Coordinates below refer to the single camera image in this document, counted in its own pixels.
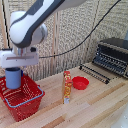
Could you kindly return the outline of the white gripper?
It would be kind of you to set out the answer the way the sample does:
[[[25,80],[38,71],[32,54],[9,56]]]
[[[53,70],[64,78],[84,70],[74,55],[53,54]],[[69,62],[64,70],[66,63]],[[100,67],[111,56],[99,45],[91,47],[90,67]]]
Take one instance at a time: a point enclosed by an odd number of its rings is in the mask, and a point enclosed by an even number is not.
[[[19,49],[18,53],[11,49],[0,51],[0,66],[2,68],[36,65],[38,62],[39,56],[35,47]]]

